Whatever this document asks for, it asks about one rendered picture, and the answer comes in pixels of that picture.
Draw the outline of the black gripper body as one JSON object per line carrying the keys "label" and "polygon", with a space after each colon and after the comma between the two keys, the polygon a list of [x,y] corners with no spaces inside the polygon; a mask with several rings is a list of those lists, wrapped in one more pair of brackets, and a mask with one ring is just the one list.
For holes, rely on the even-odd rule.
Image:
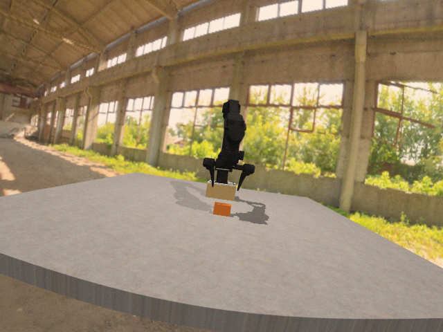
{"label": "black gripper body", "polygon": [[[224,151],[223,151],[223,155],[225,151],[233,151],[233,152],[238,152],[238,147],[234,147],[234,146],[230,146],[230,145],[226,145],[224,146]],[[223,156],[222,156],[223,159]],[[232,165],[234,167],[232,167]],[[244,163],[244,165],[237,165],[236,162],[230,161],[230,160],[221,160],[221,162],[217,162],[215,161],[214,158],[204,158],[203,161],[203,166],[210,166],[210,167],[224,167],[224,168],[229,168],[229,169],[238,169],[238,170],[242,170],[243,172],[250,172],[251,174],[253,174],[255,172],[255,166],[251,165],[251,164],[246,164]]]}

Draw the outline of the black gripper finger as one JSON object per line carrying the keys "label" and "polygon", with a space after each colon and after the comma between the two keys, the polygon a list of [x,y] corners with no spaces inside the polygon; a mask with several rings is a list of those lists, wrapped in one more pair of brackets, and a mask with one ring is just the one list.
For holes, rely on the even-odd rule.
{"label": "black gripper finger", "polygon": [[210,167],[210,166],[206,166],[206,169],[208,169],[210,171],[211,182],[212,182],[212,187],[213,187],[214,186],[215,168],[214,167]]}
{"label": "black gripper finger", "polygon": [[246,178],[246,176],[249,176],[250,174],[251,174],[250,172],[242,172],[241,173],[241,176],[240,176],[240,179],[239,179],[239,184],[238,184],[238,187],[237,187],[237,191],[239,191],[239,189],[240,189],[240,187],[242,185],[242,182]]}

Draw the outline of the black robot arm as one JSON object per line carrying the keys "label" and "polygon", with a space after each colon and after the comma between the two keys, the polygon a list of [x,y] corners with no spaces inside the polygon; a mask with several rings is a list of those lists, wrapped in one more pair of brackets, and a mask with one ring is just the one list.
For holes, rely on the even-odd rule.
{"label": "black robot arm", "polygon": [[[239,144],[245,136],[246,131],[246,123],[243,116],[240,114],[240,105],[239,101],[229,99],[224,103],[222,108],[222,113],[224,117],[224,137],[222,143],[221,152],[218,154],[216,158],[217,162],[222,162],[222,160],[230,160],[238,163],[239,160],[243,160],[244,151],[233,152],[233,151],[224,151],[224,146],[230,145],[239,148]],[[222,159],[223,156],[223,159]],[[220,168],[220,169],[216,169]],[[217,170],[217,179],[215,183],[224,183],[228,184],[228,172],[232,172],[233,169],[229,169],[224,167],[215,167]]]}

